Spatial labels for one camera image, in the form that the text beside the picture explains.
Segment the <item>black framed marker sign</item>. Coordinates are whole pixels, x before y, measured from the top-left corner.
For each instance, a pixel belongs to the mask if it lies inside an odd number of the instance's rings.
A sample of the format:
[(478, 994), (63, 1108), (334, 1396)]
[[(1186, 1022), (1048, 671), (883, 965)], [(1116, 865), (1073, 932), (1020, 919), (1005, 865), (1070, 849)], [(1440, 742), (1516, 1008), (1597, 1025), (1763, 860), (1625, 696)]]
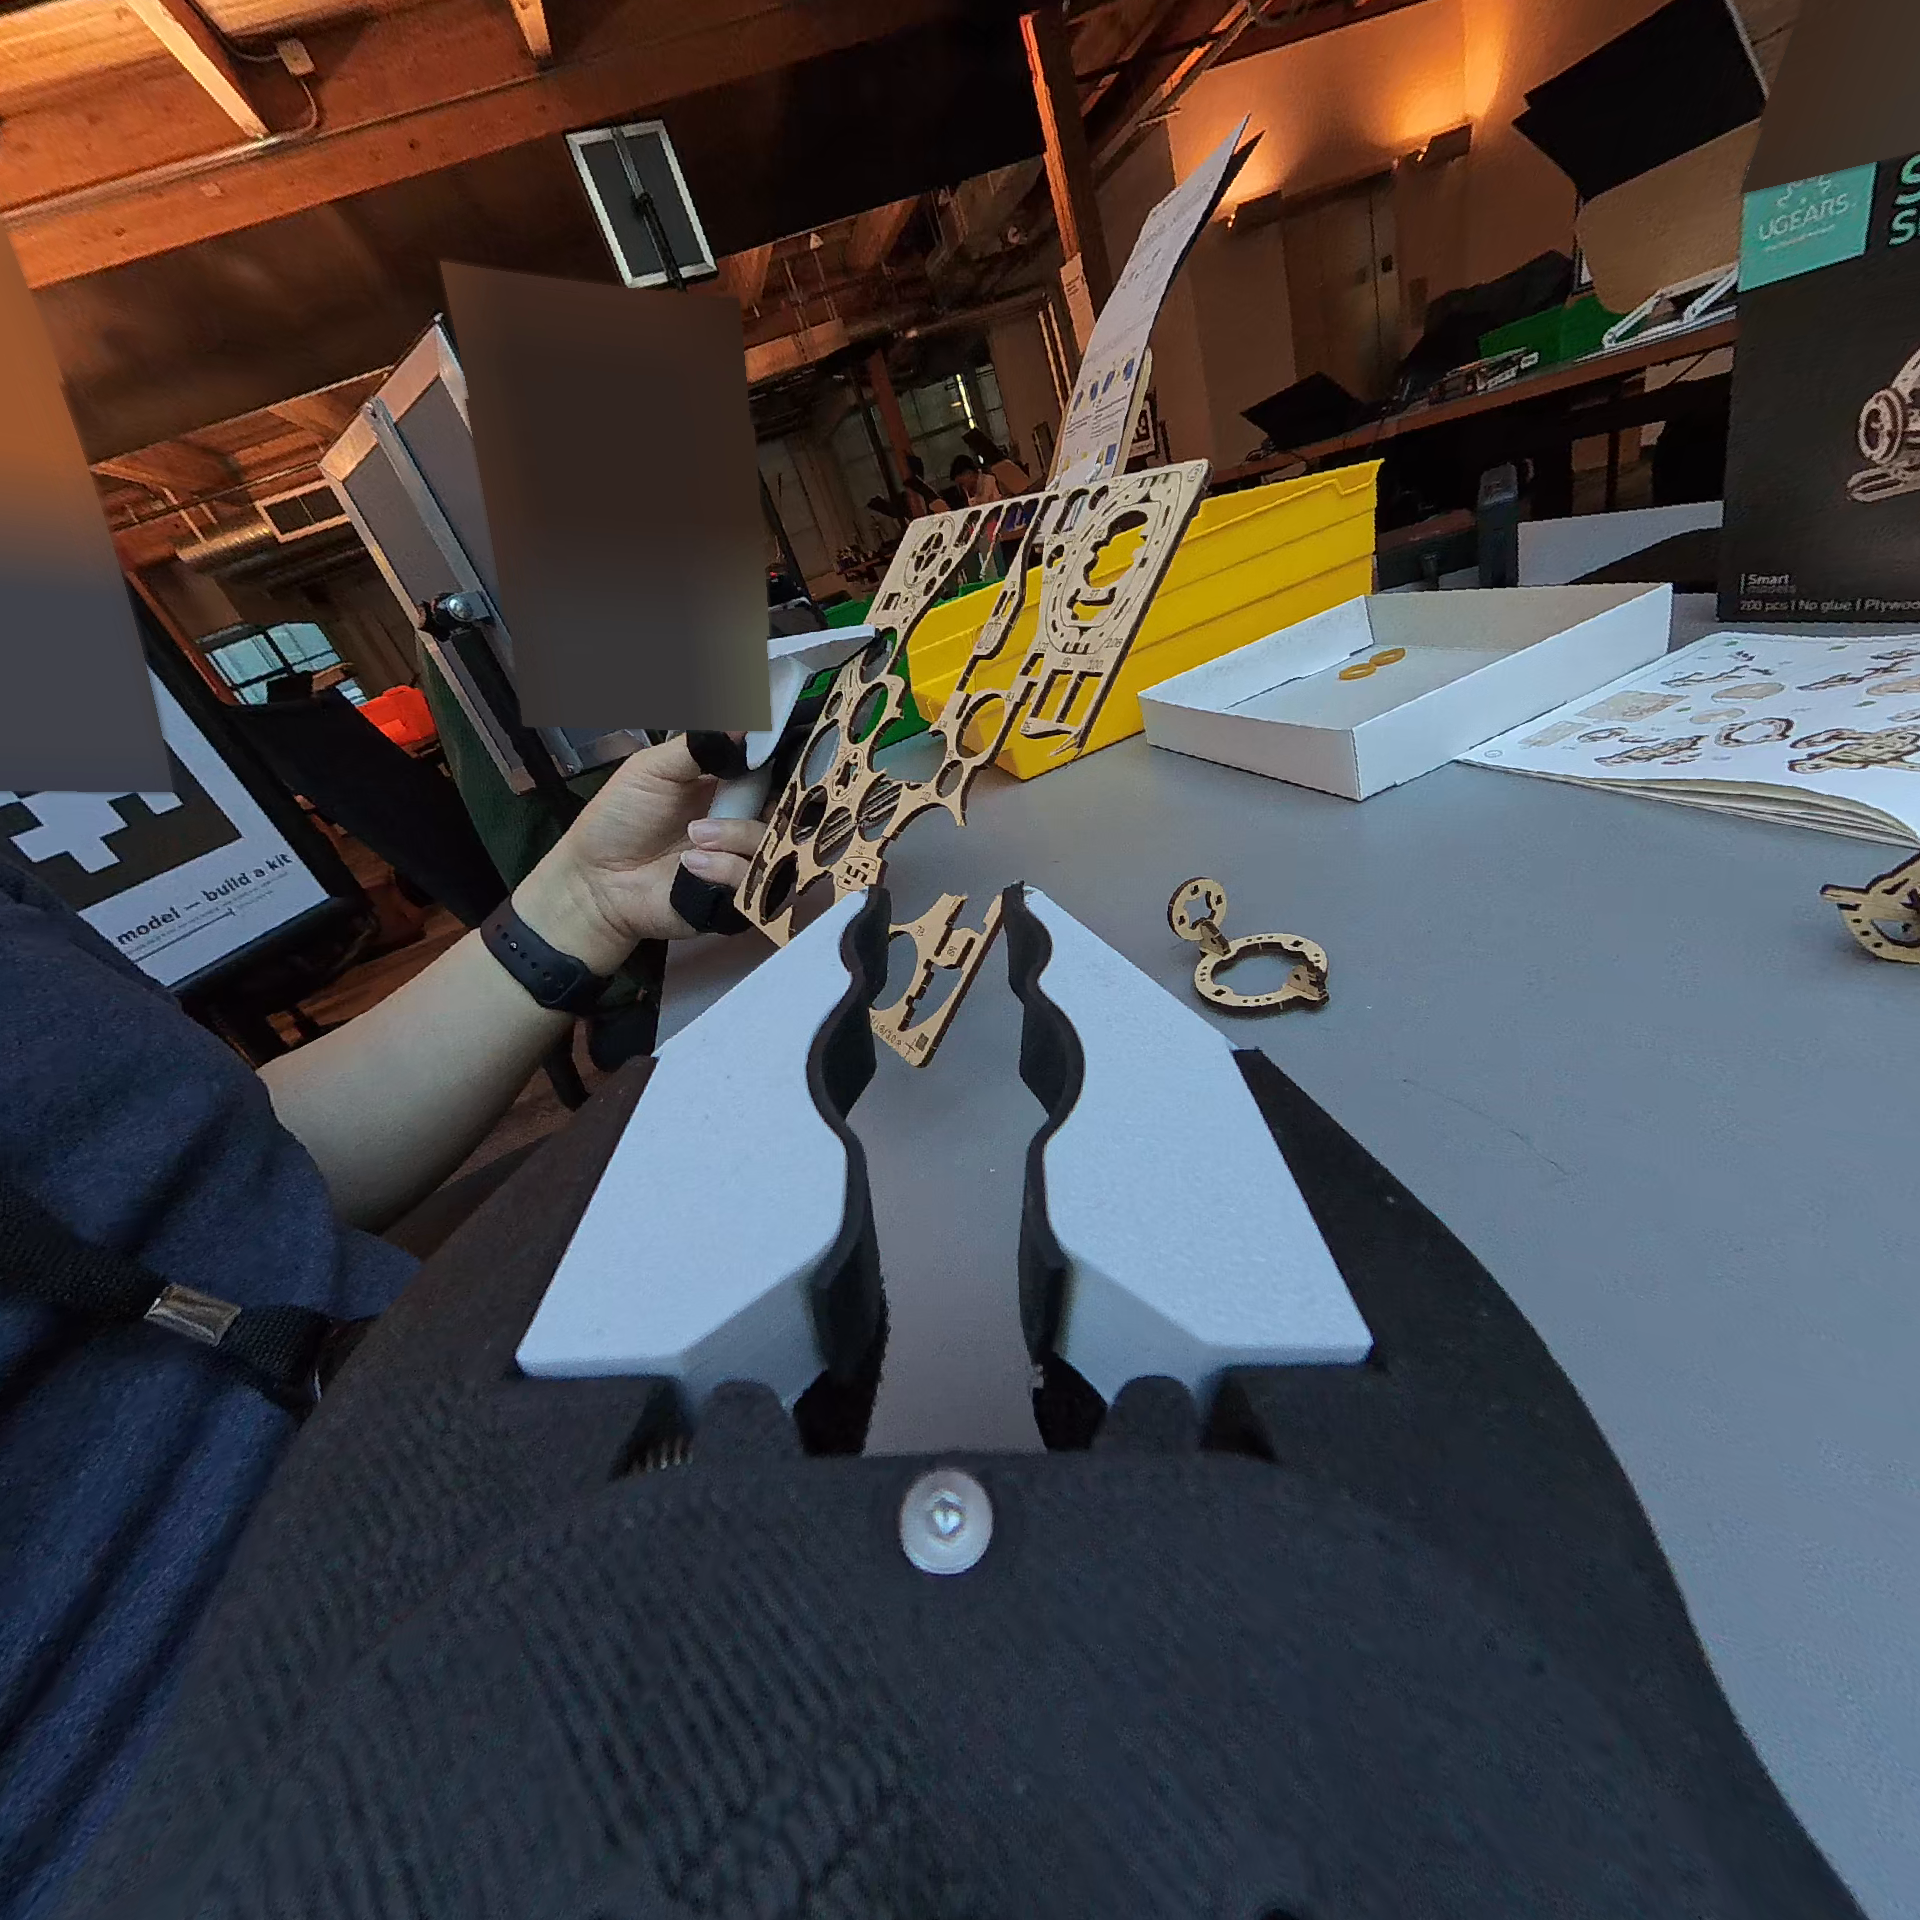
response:
[(169, 742), (163, 793), (0, 793), (0, 849), (119, 959), (182, 987), (331, 906), (331, 881), (163, 679), (154, 700)]

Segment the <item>yellow plastic bin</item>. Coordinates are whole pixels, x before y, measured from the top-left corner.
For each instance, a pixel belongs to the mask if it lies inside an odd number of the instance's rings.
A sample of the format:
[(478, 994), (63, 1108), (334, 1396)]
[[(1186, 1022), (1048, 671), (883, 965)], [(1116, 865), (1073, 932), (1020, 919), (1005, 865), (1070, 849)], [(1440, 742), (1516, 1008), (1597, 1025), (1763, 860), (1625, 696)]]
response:
[[(1080, 757), (1104, 757), (1116, 742), (1142, 732), (1142, 685), (1167, 685), (1167, 679), (1223, 659), (1278, 628), (1304, 628), (1319, 611), (1368, 597), (1368, 544), (1379, 544), (1379, 461), (1335, 461), (1335, 470), (1208, 495), (1186, 521), (1171, 573), (1167, 573)], [(936, 725), (992, 603), (996, 603), (996, 584), (967, 584), (912, 628), (906, 700), (922, 725)], [(996, 757), (996, 769), (1015, 769), (1015, 780), (1044, 780), (1056, 758), (1070, 757), (1048, 757), (1044, 742), (1020, 742), (1020, 732)]]

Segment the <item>long wooden workbench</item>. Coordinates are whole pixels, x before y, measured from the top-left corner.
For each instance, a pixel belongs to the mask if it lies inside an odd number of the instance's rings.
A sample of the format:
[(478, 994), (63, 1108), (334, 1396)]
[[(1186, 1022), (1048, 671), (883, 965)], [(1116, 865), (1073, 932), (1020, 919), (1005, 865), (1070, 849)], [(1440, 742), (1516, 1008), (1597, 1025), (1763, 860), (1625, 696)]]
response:
[(1639, 382), (1652, 369), (1698, 369), (1698, 359), (1714, 359), (1730, 341), (1735, 341), (1735, 314), (1714, 314), (1698, 325), (1667, 325), (1667, 335), (1644, 335), (1644, 341), (1625, 341), (1625, 352), (1594, 352), (1594, 359), (1526, 370), (1526, 382), (1489, 385), (1489, 398), (1403, 402), (1403, 412), (1362, 421), (1348, 433), (1230, 461), (1230, 470), (1208, 470), (1208, 495), (1268, 486), (1268, 477), (1319, 470), (1319, 461), (1368, 461), (1368, 454), (1385, 454), (1385, 443), (1473, 426), (1473, 421), (1497, 421), (1497, 426), (1534, 426), (1543, 421), (1545, 443), (1569, 421), (1569, 443), (1583, 443), (1583, 433), (1608, 433), (1597, 426), (1608, 402), (1630, 412), (1630, 421), (1660, 421), (1660, 402), (1695, 402), (1695, 382), (1667, 382), (1652, 398)]

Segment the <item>dark green cloth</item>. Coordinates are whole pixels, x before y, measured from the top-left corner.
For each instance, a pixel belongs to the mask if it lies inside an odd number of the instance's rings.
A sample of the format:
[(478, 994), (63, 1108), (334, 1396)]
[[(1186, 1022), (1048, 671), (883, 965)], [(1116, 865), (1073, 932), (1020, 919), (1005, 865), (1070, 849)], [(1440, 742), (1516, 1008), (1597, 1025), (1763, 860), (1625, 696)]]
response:
[[(420, 637), (420, 696), (438, 712), (442, 732), (442, 758), (465, 793), (465, 817), (498, 860), (503, 881), (523, 881), (536, 860), (572, 828), (572, 817), (606, 787), (606, 769), (572, 780), (572, 796), (552, 811), (539, 793), (513, 793), (513, 780), (498, 769), (491, 742), (470, 732), (470, 718), (454, 712), (438, 649)], [(585, 1061), (606, 1073), (637, 1051), (659, 1051), (659, 1022), (664, 1022), (664, 941), (637, 941), (600, 1008), (585, 1012)]]

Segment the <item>wooden model assembly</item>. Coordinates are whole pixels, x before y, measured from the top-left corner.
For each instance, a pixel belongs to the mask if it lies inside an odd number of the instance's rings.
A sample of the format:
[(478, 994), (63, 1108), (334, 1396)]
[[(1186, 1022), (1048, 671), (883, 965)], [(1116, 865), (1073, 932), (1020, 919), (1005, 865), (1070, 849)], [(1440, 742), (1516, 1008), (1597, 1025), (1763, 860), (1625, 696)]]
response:
[(1892, 965), (1920, 965), (1920, 856), (1878, 881), (1824, 881), (1848, 941)]

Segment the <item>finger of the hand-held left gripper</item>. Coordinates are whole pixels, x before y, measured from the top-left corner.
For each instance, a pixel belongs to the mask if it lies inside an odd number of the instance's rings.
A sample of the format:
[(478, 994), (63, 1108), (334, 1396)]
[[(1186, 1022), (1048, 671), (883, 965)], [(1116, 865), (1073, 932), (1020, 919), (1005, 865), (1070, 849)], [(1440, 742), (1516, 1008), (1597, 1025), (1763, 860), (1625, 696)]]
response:
[(709, 796), (715, 825), (760, 817), (760, 796), (776, 787), (776, 757), (800, 743), (800, 732), (795, 732), (800, 685), (834, 659), (850, 659), (870, 637), (880, 637), (880, 628), (773, 637), (773, 732), (738, 732), (738, 742), (709, 732), (709, 780), (727, 780)]

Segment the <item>black model kit box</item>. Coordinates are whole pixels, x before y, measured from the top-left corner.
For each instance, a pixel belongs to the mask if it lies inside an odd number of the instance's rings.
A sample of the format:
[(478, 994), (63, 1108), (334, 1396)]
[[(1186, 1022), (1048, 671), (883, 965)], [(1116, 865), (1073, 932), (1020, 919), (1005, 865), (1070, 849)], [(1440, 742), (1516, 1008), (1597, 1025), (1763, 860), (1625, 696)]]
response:
[(1920, 149), (1743, 187), (1714, 611), (1920, 620)]

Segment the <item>person's left forearm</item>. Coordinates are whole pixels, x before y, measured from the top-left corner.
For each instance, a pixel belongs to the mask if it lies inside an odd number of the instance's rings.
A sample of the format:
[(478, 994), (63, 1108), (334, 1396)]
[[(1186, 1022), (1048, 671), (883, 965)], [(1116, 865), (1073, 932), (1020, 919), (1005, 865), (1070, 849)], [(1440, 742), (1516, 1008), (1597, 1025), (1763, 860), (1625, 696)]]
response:
[(267, 1061), (256, 1079), (334, 1218), (378, 1235), (491, 1141), (561, 1034), (572, 1012), (536, 1008), (470, 932), (357, 1022)]

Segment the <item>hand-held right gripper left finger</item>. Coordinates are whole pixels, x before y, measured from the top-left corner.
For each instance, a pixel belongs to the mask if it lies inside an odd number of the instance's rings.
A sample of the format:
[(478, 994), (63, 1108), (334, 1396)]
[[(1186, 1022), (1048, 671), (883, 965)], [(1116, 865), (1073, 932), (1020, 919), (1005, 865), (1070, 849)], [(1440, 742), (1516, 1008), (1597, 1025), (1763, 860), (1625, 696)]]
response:
[(773, 1386), (812, 1458), (862, 1458), (883, 1373), (870, 1158), (888, 890), (820, 906), (694, 1012), (606, 1148), (518, 1344), (523, 1381)]

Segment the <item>white cardboard box tray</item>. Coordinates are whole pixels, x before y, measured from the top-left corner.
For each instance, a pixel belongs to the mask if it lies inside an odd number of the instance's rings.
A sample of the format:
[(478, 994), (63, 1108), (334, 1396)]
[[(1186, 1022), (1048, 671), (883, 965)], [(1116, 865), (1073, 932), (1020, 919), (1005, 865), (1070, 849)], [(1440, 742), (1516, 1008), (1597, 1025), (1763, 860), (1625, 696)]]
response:
[(1667, 658), (1667, 584), (1354, 597), (1142, 685), (1142, 742), (1368, 796)]

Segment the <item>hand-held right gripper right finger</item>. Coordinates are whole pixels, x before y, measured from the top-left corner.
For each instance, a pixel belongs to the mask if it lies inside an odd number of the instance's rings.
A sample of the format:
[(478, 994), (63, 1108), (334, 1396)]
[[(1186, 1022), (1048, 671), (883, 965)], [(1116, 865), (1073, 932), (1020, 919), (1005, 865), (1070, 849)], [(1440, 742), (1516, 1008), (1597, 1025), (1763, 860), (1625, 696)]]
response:
[(1119, 1386), (1171, 1381), (1194, 1415), (1230, 1373), (1362, 1366), (1368, 1324), (1206, 1012), (1005, 881), (1020, 1079), (1020, 1344), (1044, 1445), (1086, 1445)]

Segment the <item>laser-cut wooden parts sheet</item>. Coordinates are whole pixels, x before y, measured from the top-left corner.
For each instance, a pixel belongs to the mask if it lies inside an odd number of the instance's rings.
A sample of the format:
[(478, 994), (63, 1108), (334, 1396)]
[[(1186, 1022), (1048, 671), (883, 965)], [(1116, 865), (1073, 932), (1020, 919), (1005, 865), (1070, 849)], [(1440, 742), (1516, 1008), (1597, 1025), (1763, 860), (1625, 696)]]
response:
[[(795, 941), (809, 881), (834, 881), (834, 901), (880, 890), (883, 856), (912, 817), (944, 811), (967, 825), (967, 787), (1015, 732), (1056, 757), (1086, 743), (1086, 725), (1155, 603), (1206, 477), (1208, 461), (1155, 461), (1097, 486), (1044, 486), (1039, 521), (1020, 528), (1020, 573), (996, 584), (977, 658), (931, 725), (936, 769), (880, 769), (880, 742), (843, 742), (837, 725), (850, 696), (837, 685), (834, 718), (773, 796), (773, 837), (738, 881), (738, 915), (773, 941)], [(870, 696), (900, 700), (883, 671), (980, 535), (996, 535), (996, 507), (906, 528), (880, 597), (880, 637), (850, 658)]]

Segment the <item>person's left hand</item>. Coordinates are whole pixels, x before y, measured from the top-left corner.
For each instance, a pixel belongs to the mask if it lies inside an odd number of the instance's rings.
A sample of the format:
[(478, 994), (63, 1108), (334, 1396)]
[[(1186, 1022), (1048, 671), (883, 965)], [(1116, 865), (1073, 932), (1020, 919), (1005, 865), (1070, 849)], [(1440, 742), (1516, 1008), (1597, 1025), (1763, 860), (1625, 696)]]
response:
[(709, 817), (715, 780), (704, 743), (715, 757), (728, 732), (637, 743), (518, 881), (518, 919), (585, 973), (617, 973), (629, 941), (694, 935), (672, 906), (675, 876), (746, 881), (760, 825)]

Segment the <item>green plastic bin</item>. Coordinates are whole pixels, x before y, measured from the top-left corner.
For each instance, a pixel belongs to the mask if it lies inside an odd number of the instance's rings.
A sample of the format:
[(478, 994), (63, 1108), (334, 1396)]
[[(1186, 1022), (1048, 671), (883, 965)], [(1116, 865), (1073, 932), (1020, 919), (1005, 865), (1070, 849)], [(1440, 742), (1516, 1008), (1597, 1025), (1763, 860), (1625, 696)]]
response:
[(834, 696), (837, 696), (837, 685), (850, 685), (850, 696), (843, 696), (843, 718), (837, 718), (843, 742), (888, 743), (888, 742), (931, 732), (931, 718), (912, 712), (906, 649), (888, 658), (883, 679), (900, 685), (900, 700), (870, 696), (870, 685), (862, 685), (862, 659), (812, 671), (812, 679), (800, 685), (800, 700), (795, 700), (795, 732), (812, 742), (812, 725), (834, 718)]

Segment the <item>grey framed display panel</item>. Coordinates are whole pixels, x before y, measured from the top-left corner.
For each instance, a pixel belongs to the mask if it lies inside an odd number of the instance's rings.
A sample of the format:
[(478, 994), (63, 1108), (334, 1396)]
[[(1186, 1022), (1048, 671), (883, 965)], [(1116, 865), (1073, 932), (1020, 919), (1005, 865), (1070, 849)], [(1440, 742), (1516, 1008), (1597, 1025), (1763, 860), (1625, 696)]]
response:
[(561, 780), (598, 780), (650, 743), (650, 732), (606, 725), (536, 732), (518, 712), (518, 658), (498, 603), (498, 544), (452, 322), (425, 322), (323, 470), (400, 603), (420, 620), (420, 658), (513, 793), (554, 793)]

